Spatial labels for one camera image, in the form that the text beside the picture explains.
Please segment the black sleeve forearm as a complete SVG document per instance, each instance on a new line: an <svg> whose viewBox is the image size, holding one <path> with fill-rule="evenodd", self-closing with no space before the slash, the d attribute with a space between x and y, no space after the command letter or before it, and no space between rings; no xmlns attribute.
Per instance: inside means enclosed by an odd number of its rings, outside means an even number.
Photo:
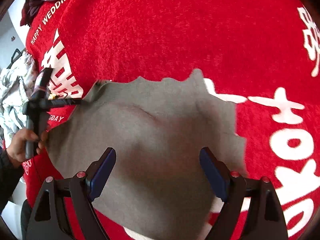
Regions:
<svg viewBox="0 0 320 240"><path fill-rule="evenodd" d="M0 210L4 210L10 197L12 196L24 169L21 163L15 163L10 159L7 150L1 153L0 170Z"/></svg>

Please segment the person's left hand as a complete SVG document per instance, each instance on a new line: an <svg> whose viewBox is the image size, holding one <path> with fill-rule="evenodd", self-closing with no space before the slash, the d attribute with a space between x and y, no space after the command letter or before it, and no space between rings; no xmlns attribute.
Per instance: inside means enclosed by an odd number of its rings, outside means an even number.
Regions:
<svg viewBox="0 0 320 240"><path fill-rule="evenodd" d="M12 138L10 146L7 148L7 155L14 168L18 168L27 159L25 158L26 142L31 141L37 144L36 152L40 154L45 148L48 132L44 131L38 137L33 131L23 128Z"/></svg>

